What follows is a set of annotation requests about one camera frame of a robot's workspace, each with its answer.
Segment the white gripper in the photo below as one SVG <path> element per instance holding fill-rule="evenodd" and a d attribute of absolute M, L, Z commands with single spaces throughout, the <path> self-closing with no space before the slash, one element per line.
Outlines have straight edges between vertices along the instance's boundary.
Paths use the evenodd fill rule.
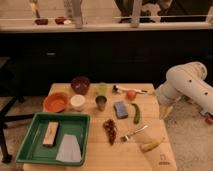
<path fill-rule="evenodd" d="M 165 119 L 172 111 L 173 105 L 180 100 L 180 97 L 171 99 L 166 96 L 161 96 L 159 98 L 159 110 L 160 110 L 160 119 Z"/>

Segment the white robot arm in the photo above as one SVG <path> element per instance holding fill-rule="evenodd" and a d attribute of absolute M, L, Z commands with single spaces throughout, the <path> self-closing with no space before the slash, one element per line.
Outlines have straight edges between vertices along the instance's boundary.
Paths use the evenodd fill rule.
<path fill-rule="evenodd" d="M 160 105 L 160 119 L 165 119 L 173 104 L 187 96 L 202 107 L 202 114 L 213 115 L 213 87 L 205 82 L 207 68 L 201 62 L 189 62 L 171 67 L 166 73 L 166 81 L 155 94 Z"/>

